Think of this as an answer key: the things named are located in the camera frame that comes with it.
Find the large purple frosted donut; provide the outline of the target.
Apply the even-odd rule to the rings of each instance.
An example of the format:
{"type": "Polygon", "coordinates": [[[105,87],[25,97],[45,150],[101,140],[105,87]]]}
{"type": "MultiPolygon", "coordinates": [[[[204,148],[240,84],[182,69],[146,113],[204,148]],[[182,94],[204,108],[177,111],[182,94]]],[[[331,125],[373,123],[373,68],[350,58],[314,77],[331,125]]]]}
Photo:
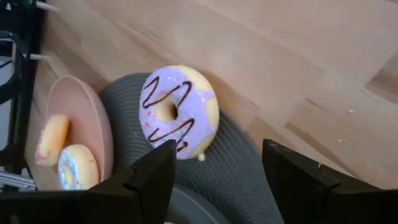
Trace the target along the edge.
{"type": "Polygon", "coordinates": [[[176,141],[178,159],[204,159],[218,130],[216,93],[198,71],[172,65],[151,73],[139,99],[139,121],[147,141],[158,147],[176,141]]]}

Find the round dark woven placemat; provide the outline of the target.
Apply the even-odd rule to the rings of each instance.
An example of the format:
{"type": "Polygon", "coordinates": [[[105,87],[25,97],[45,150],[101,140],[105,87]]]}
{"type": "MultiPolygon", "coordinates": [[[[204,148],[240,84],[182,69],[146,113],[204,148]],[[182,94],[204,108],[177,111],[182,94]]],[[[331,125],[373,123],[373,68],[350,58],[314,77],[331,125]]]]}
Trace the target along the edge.
{"type": "MultiPolygon", "coordinates": [[[[148,75],[135,73],[108,84],[99,93],[113,134],[113,172],[117,173],[152,150],[139,122],[139,97],[148,75]]],[[[224,113],[205,161],[178,160],[175,183],[193,190],[230,224],[283,224],[253,144],[224,113]]]]}

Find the dark grey plate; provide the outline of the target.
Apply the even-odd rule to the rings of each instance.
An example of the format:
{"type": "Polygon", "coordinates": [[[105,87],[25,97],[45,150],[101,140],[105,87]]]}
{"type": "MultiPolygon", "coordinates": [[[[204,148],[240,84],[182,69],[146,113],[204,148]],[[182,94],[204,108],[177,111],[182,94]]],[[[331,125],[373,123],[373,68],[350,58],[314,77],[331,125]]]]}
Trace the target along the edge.
{"type": "Polygon", "coordinates": [[[223,214],[200,194],[174,184],[165,223],[230,224],[223,214]]]}

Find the large pink frosted donut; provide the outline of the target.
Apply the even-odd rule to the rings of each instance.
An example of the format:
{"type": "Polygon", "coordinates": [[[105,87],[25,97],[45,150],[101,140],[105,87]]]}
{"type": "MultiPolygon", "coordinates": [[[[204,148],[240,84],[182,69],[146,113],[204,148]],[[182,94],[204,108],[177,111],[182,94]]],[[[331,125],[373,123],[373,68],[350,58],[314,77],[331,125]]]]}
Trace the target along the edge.
{"type": "Polygon", "coordinates": [[[64,114],[52,115],[40,134],[35,153],[35,163],[39,166],[54,166],[65,145],[70,119],[64,114]]]}

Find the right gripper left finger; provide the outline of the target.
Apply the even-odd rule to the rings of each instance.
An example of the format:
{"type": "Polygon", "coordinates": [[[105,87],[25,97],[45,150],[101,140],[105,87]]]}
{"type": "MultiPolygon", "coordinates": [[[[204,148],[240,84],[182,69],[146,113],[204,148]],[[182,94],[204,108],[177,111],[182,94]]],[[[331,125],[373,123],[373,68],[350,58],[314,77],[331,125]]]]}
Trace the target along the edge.
{"type": "Polygon", "coordinates": [[[167,140],[86,192],[86,223],[163,224],[175,170],[176,141],[167,140]]]}

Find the black aluminium table frame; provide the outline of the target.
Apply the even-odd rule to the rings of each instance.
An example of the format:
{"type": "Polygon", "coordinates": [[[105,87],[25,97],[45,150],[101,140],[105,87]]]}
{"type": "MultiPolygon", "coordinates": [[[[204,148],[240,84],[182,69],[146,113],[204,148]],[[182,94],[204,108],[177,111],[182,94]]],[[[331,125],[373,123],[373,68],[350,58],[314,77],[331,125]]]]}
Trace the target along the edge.
{"type": "Polygon", "coordinates": [[[28,169],[25,145],[33,99],[37,61],[33,54],[40,52],[44,13],[38,0],[0,0],[0,56],[14,59],[10,79],[0,85],[0,105],[10,102],[10,123],[7,144],[0,150],[0,168],[11,174],[28,169]]]}

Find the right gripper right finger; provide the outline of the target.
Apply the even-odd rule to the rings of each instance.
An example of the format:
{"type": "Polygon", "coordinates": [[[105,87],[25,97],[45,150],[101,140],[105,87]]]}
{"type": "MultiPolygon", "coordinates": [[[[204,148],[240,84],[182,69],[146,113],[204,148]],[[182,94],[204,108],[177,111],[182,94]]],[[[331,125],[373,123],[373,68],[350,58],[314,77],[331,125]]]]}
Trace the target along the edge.
{"type": "Polygon", "coordinates": [[[262,143],[264,172],[285,224],[347,224],[351,211],[333,204],[344,173],[271,139],[262,143]]]}

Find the large white blue frosted donut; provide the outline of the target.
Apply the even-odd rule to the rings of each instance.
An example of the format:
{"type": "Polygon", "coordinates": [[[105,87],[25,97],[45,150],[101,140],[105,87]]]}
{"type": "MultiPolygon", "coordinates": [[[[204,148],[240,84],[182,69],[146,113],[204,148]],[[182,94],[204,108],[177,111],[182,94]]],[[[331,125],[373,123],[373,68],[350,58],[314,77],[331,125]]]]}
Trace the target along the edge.
{"type": "Polygon", "coordinates": [[[89,148],[73,144],[62,150],[58,179],[63,190],[86,190],[100,182],[98,163],[89,148]]]}

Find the pink plate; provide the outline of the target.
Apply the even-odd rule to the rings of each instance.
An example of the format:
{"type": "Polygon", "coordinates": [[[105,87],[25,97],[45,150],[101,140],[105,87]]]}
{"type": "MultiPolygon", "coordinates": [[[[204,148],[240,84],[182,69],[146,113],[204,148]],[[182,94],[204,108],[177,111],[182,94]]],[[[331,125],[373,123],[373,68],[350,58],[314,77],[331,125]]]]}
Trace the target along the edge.
{"type": "Polygon", "coordinates": [[[82,144],[91,150],[102,182],[111,176],[114,152],[113,137],[106,110],[98,94],[84,81],[65,76],[55,81],[45,103],[44,114],[34,101],[30,110],[25,158],[38,190],[60,190],[58,165],[38,166],[35,152],[47,120],[54,114],[70,118],[66,145],[82,144]]]}

